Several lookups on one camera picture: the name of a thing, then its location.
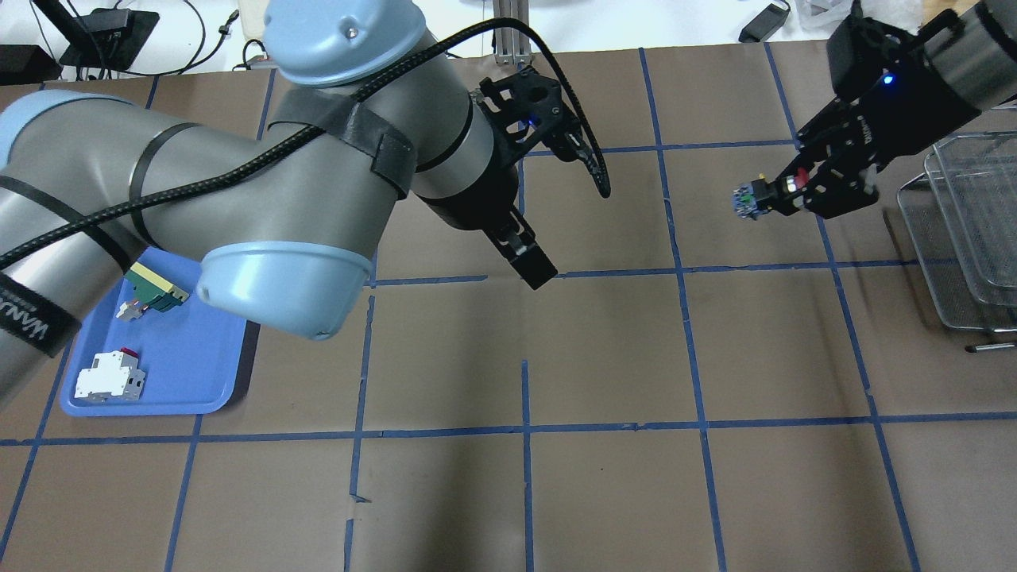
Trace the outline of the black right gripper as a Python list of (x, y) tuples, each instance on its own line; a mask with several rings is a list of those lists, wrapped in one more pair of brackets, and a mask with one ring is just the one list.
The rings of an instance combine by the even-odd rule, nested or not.
[(878, 169), (966, 123), (966, 102), (931, 64), (931, 40), (964, 28), (939, 14), (912, 35), (850, 14), (826, 44), (834, 99), (798, 132), (798, 156), (767, 184), (767, 213), (836, 218), (876, 205)]

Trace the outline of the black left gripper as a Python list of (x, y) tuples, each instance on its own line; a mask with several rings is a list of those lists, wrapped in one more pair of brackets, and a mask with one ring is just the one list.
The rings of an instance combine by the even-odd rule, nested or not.
[(484, 79), (453, 145), (418, 167), (413, 191), (451, 227), (482, 231), (531, 290), (559, 274), (518, 209), (516, 164), (537, 145), (557, 160), (603, 172), (599, 144), (587, 140), (564, 85), (523, 68), (504, 79)]

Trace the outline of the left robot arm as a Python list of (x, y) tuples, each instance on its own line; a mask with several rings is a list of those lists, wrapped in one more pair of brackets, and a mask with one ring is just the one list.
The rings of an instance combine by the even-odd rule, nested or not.
[(311, 340), (342, 328), (393, 209), (480, 231), (531, 288), (556, 274), (520, 213), (542, 144), (611, 193), (562, 65), (505, 16), (437, 40), (412, 1), (272, 1), (291, 83), (260, 140), (113, 95), (45, 88), (2, 112), (2, 402), (149, 247), (199, 261), (211, 307)]

